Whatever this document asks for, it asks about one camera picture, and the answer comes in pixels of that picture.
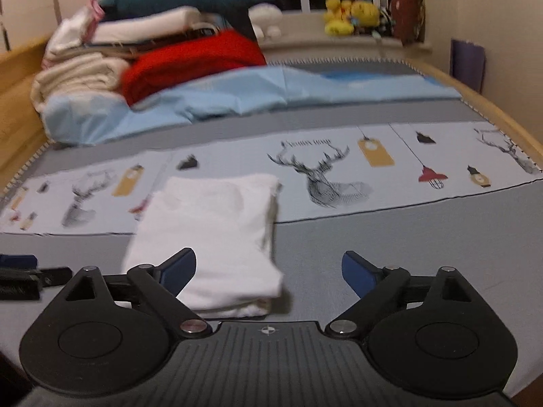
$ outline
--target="gray ridged base plate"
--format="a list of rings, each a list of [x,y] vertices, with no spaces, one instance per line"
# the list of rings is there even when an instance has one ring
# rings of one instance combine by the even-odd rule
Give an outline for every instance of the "gray ridged base plate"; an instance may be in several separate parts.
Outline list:
[[[440,401],[406,392],[384,380],[356,342],[328,338],[308,321],[224,322],[208,338],[181,342],[162,370],[126,392],[75,400],[36,389],[21,406],[511,407],[512,403],[497,393],[470,401]]]

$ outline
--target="metal screw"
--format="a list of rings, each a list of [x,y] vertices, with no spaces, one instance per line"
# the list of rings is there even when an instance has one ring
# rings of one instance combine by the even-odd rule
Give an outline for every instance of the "metal screw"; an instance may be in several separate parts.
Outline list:
[[[202,319],[194,318],[185,320],[179,327],[187,334],[200,334],[207,329],[207,323]]]
[[[330,329],[340,335],[350,334],[354,332],[356,328],[356,323],[349,319],[336,319],[330,323]]]

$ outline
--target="light blue blanket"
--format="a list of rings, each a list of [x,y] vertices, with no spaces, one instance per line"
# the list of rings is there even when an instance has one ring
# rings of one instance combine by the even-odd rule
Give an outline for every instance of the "light blue blanket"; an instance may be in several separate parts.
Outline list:
[[[311,105],[460,97],[453,88],[419,75],[354,73],[337,79],[291,67],[267,66],[232,70],[181,84],[132,108],[123,97],[112,93],[52,96],[42,113],[42,121],[52,140],[96,145],[214,116],[243,116]]]

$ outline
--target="stack of folded clothes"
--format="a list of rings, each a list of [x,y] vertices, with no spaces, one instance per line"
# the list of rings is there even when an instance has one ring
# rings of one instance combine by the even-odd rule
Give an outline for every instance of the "stack of folded clothes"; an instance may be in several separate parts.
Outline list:
[[[52,94],[114,91],[129,66],[124,59],[89,54],[44,70],[38,73],[32,84],[31,100],[34,108],[41,113]]]
[[[42,112],[51,96],[99,91],[133,105],[200,77],[265,65],[249,9],[268,1],[89,0],[47,44],[32,102]],[[219,16],[233,29],[220,31]]]

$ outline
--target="red blanket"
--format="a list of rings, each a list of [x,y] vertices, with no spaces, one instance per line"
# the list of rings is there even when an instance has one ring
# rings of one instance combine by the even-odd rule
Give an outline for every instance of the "red blanket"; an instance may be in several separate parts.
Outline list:
[[[128,105],[183,82],[252,65],[265,65],[259,45],[234,30],[163,47],[143,55],[123,75]]]

